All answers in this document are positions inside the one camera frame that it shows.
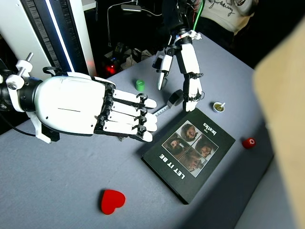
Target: white light strip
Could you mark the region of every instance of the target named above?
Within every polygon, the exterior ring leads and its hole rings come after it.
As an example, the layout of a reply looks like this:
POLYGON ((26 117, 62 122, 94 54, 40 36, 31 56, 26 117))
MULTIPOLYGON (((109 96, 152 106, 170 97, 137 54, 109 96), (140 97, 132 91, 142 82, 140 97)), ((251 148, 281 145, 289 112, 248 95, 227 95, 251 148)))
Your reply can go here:
POLYGON ((68 64, 69 64, 69 66, 70 66, 70 68, 71 68, 71 72, 74 72, 75 70, 74 70, 74 68, 73 68, 71 59, 70 59, 70 57, 69 57, 69 54, 68 54, 66 45, 65 45, 65 43, 64 43, 64 41, 63 41, 63 38, 62 38, 62 35, 61 35, 61 31, 60 31, 60 29, 59 29, 59 27, 58 27, 58 24, 57 24, 57 21, 56 21, 56 18, 55 18, 55 15, 54 15, 52 6, 51 6, 51 4, 50 4, 50 0, 46 0, 46 4, 47 4, 48 10, 49 10, 49 13, 50 13, 50 15, 51 15, 53 24, 54 24, 54 26, 55 26, 55 30, 56 30, 56 32, 57 32, 58 38, 59 38, 59 40, 60 40, 60 42, 61 42, 61 46, 62 46, 63 52, 65 53, 66 58, 67 58, 67 61, 68 61, 68 64))

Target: book cover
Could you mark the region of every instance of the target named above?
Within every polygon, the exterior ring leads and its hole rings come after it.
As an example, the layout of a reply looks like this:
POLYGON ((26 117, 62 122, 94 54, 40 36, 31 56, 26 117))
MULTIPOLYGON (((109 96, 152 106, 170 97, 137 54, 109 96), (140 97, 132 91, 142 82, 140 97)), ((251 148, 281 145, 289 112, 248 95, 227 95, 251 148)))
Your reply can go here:
POLYGON ((234 142, 196 108, 148 150, 143 160, 189 204, 234 142))

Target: gray table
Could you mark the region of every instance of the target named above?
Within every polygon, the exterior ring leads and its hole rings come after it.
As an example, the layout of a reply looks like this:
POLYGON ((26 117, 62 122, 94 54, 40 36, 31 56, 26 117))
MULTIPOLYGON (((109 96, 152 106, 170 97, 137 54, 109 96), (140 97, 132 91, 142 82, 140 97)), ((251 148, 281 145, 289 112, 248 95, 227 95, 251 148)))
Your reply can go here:
MULTIPOLYGON (((1 229, 100 229, 100 228, 232 228, 272 158, 261 110, 253 93, 253 70, 204 37, 194 42, 205 98, 198 108, 236 139, 190 205, 173 192, 141 161, 145 143, 120 142, 103 135, 61 135, 46 143, 9 131, 0 136, 1 229), (210 103, 226 102, 223 114, 210 103), (240 139, 256 136, 252 150, 243 150, 240 139), (106 216, 99 209, 103 189, 126 195, 126 204, 106 216)), ((137 93, 137 79, 161 108, 168 96, 182 88, 183 76, 174 60, 169 82, 159 92, 157 73, 149 58, 110 80, 120 90, 137 93)), ((161 115, 162 130, 182 107, 161 115)), ((19 126, 33 132, 27 121, 19 126)))

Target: robotic arm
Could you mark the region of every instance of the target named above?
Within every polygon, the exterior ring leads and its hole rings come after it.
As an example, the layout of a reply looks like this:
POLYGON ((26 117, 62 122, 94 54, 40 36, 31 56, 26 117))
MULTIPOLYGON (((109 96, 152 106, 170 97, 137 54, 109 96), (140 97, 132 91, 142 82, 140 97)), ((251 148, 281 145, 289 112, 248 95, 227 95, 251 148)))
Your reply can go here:
POLYGON ((165 55, 158 52, 153 68, 159 73, 158 89, 162 90, 167 83, 167 76, 176 55, 180 72, 184 75, 183 84, 183 109, 192 111, 201 99, 202 87, 199 64, 192 45, 192 40, 201 39, 201 35, 188 29, 189 22, 186 16, 186 0, 164 0, 163 18, 164 24, 170 31, 170 39, 164 48, 165 55))
POLYGON ((17 74, 1 72, 0 111, 26 112, 37 138, 51 143, 59 140, 59 133, 66 133, 152 141, 150 132, 157 130, 157 118, 147 109, 157 104, 147 95, 120 91, 111 81, 82 73, 60 74, 45 81, 31 78, 32 56, 18 61, 17 74))

